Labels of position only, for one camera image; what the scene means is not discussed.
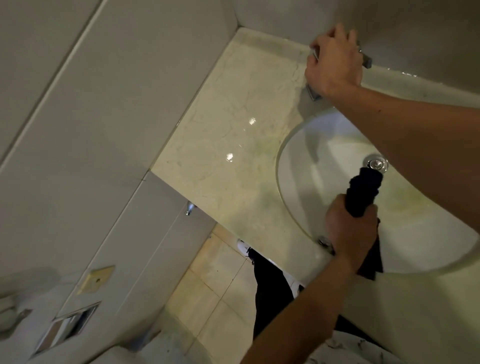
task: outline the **person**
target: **person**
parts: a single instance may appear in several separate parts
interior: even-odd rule
[[[342,112],[417,189],[480,232],[480,110],[403,100],[361,86],[357,32],[337,24],[310,47],[308,84]],[[325,227],[336,252],[293,300],[281,271],[248,250],[257,279],[252,346],[242,364],[401,363],[339,316],[377,234],[376,206],[361,218],[331,204]]]

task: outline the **countertop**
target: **countertop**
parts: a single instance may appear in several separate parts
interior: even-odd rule
[[[284,206],[276,160],[296,126],[331,107],[325,100],[312,102],[305,90],[308,52],[305,45],[240,28],[152,167],[154,174],[304,283],[330,255]],[[478,95],[400,73],[392,76],[378,67],[365,72],[363,83],[405,98],[480,107]],[[375,282],[358,277],[343,313],[408,363],[476,362],[477,257],[428,274],[379,274]]]

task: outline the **oval sink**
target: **oval sink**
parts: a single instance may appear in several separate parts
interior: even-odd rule
[[[294,130],[280,151],[278,187],[293,218],[314,240],[326,235],[324,216],[345,193],[365,157],[379,154],[335,109]],[[448,266],[472,251],[478,234],[424,196],[390,165],[378,205],[385,272],[413,273]]]

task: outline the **hand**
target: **hand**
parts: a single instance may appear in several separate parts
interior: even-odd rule
[[[339,194],[325,216],[335,256],[347,258],[355,273],[377,238],[377,210],[377,205],[370,205],[361,218],[354,218],[345,209],[345,195]]]
[[[337,24],[327,34],[318,36],[311,44],[318,53],[307,58],[305,77],[317,93],[333,98],[346,85],[360,86],[362,55],[357,49],[357,32],[348,36],[342,24]]]

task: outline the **forearm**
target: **forearm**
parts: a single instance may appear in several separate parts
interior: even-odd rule
[[[480,232],[480,110],[357,86],[330,99],[407,180]]]
[[[242,364],[297,364],[331,337],[354,270],[335,257],[255,339]]]

